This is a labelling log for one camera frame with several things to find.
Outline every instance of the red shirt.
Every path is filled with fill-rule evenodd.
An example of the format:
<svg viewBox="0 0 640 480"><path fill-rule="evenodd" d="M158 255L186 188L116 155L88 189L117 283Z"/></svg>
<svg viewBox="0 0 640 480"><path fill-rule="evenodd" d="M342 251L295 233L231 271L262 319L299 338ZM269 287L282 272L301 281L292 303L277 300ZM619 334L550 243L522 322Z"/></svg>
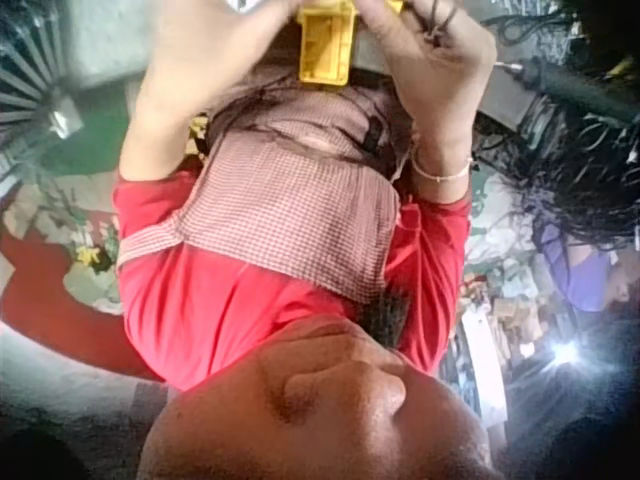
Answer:
<svg viewBox="0 0 640 480"><path fill-rule="evenodd" d="M120 181L114 193L122 237L166 219L187 200L197 173L157 182ZM403 204L385 268L409 292L399 350L430 372L445 351L469 234L469 199ZM126 263L120 292L129 339L149 366L189 389L288 322L314 314L353 318L352 302L308 282L179 245Z"/></svg>

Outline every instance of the checkered apron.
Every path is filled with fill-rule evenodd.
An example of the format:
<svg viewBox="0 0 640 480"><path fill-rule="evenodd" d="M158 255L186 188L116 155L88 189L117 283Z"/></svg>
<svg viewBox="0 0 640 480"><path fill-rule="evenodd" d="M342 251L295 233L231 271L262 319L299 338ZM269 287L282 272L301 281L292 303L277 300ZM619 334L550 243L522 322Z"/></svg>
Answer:
<svg viewBox="0 0 640 480"><path fill-rule="evenodd" d="M399 210L390 103L291 78L232 102L211 121L185 205L124 239L119 266L186 244L367 303L384 288Z"/></svg>

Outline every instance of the cloth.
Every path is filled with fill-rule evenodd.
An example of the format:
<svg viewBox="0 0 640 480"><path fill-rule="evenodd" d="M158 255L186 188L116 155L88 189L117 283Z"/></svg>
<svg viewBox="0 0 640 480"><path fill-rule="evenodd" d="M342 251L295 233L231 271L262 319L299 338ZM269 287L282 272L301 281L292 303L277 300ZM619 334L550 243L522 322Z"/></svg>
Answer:
<svg viewBox="0 0 640 480"><path fill-rule="evenodd" d="M382 150L390 137L372 98L375 92L353 88L339 95L304 91L288 78L247 95L214 121L215 161L185 205L125 238L119 265L188 243L354 301L371 300L384 288L399 208L398 194L381 175L395 173L396 155L390 151L380 162L363 151L372 125L371 150Z"/></svg>
<svg viewBox="0 0 640 480"><path fill-rule="evenodd" d="M401 207L375 99L272 83L216 116L201 174L119 183L127 333L171 384L191 388L296 319L354 318L386 282L413 301L401 350L437 364L470 205Z"/></svg>
<svg viewBox="0 0 640 480"><path fill-rule="evenodd" d="M168 218L193 188L181 171L115 191L126 238ZM426 373L455 322L471 204L408 201L400 208L385 280L409 293L399 350ZM289 322L314 314L354 318L355 303L307 281L186 244L128 262L120 273L126 332L161 377L186 390L242 357Z"/></svg>
<svg viewBox="0 0 640 480"><path fill-rule="evenodd" d="M609 254L595 250L581 264L569 266L565 241L554 225L543 227L540 245L551 277L571 305L584 312L601 312L611 269Z"/></svg>

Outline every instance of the silver bracelet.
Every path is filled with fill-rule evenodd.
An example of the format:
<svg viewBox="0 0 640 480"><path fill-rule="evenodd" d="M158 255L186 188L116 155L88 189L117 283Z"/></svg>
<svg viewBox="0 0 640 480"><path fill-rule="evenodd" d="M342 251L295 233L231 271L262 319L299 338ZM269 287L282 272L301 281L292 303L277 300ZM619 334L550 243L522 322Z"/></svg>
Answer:
<svg viewBox="0 0 640 480"><path fill-rule="evenodd" d="M421 177L426 178L427 180L433 180L434 182L437 182L437 183L453 182L454 180L463 178L464 176L469 174L469 168L471 168L472 163L473 163L473 157L469 157L467 159L467 164L458 173L456 173L455 175L448 175L446 177L439 177L439 176L429 175L427 172L422 170L422 168L420 168L420 165L418 165L418 162L416 161L416 156L415 155L411 156L411 165L413 165L413 169L416 171L416 173Z"/></svg>

